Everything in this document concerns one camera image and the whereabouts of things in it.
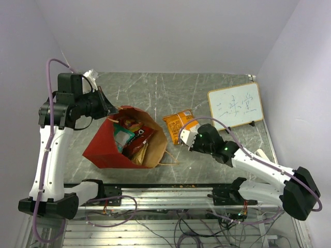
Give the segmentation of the red paper bag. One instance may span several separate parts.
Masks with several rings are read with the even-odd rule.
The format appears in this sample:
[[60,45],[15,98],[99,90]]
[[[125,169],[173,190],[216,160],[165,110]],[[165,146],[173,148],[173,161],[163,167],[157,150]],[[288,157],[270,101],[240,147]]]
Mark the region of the red paper bag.
[[167,144],[163,129],[146,111],[121,106],[103,122],[83,156],[98,168],[147,169],[162,164]]

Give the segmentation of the tan gold snack bag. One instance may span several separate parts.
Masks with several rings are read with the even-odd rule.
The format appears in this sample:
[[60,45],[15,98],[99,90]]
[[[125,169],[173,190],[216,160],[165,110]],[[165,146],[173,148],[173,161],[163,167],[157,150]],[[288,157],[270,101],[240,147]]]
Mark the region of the tan gold snack bag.
[[136,154],[133,155],[131,159],[132,163],[139,166],[143,165],[147,148],[148,148],[148,143],[145,143],[143,147]]

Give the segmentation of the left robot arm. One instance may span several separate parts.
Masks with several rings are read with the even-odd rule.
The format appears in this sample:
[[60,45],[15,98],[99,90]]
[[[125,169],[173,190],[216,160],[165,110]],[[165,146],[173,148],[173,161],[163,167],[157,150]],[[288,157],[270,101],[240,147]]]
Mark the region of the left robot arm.
[[101,87],[85,75],[60,73],[57,91],[39,109],[40,153],[37,171],[28,198],[18,203],[18,210],[40,217],[68,219],[78,207],[90,201],[100,205],[105,200],[103,182],[84,179],[80,184],[64,186],[64,167],[69,143],[82,117],[97,120],[118,110],[105,97]]

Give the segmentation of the orange snack bag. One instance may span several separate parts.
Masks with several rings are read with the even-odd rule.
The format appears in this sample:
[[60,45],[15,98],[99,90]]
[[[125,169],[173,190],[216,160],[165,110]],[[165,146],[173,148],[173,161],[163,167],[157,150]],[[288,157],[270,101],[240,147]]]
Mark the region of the orange snack bag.
[[166,123],[170,137],[174,145],[178,144],[178,133],[180,129],[194,119],[194,115],[191,109],[187,109],[176,114],[163,117],[163,121]]

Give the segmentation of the red Doritos bag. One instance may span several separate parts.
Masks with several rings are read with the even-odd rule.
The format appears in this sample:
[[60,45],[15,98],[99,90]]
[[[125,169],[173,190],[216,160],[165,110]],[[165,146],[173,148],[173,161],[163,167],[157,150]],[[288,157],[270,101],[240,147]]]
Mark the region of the red Doritos bag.
[[140,129],[134,132],[134,137],[125,146],[122,154],[128,158],[131,158],[137,152],[139,152],[148,140],[153,136],[155,130],[143,125]]

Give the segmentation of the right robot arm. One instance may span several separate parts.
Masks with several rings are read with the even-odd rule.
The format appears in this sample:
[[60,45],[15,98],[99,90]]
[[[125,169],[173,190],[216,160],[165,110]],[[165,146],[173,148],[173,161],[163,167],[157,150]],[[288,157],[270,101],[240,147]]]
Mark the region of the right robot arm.
[[306,168],[292,169],[264,159],[234,141],[223,140],[210,124],[200,126],[197,132],[183,130],[179,137],[189,151],[208,154],[221,164],[263,180],[256,183],[246,178],[235,179],[228,191],[231,203],[237,205],[244,200],[270,203],[300,221],[305,221],[315,210],[321,194]]

